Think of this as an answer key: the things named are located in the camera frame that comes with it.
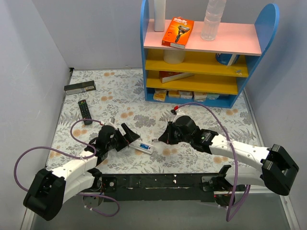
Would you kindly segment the blue battery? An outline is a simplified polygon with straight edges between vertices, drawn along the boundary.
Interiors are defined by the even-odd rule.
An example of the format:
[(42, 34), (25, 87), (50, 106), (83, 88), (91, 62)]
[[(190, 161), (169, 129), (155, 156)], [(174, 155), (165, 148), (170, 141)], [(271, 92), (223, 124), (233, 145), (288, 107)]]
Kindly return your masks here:
[(149, 145), (146, 145), (146, 144), (141, 143), (141, 144), (140, 144), (140, 148), (145, 149), (145, 150), (148, 150), (148, 149), (150, 149), (150, 146), (149, 146)]

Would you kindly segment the white remote control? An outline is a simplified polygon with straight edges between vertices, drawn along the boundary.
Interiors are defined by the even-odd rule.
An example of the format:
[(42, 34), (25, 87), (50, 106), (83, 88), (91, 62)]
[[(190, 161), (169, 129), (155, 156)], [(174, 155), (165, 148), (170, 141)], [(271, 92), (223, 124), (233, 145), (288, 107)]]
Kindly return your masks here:
[(154, 146), (148, 143), (145, 143), (141, 140), (135, 140), (134, 142), (129, 144), (129, 147), (141, 151), (143, 153), (146, 153), (148, 155), (152, 155), (153, 151), (154, 151)]

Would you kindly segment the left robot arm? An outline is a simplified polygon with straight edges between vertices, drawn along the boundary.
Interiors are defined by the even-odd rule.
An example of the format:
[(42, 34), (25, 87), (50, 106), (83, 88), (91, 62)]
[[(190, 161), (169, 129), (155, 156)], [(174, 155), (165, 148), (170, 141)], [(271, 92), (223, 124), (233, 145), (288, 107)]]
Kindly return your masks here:
[(23, 205), (43, 219), (52, 220), (71, 197), (86, 189), (98, 191), (102, 180), (96, 166), (110, 150), (120, 151), (140, 138), (126, 124), (121, 126), (124, 135), (108, 122), (76, 159), (50, 171), (38, 171)]

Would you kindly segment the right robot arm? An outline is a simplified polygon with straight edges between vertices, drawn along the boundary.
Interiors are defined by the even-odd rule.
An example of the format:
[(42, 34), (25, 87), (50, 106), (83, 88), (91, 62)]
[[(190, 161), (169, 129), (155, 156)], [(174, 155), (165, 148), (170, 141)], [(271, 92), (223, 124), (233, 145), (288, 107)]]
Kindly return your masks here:
[(199, 152), (236, 159), (248, 165), (247, 168), (228, 167), (227, 171), (222, 171), (217, 184), (225, 191), (236, 182), (238, 185), (265, 186), (276, 194), (287, 196), (299, 171), (283, 146), (274, 144), (267, 148), (228, 141), (215, 131), (199, 128), (187, 115), (168, 122), (158, 140), (169, 145), (186, 142)]

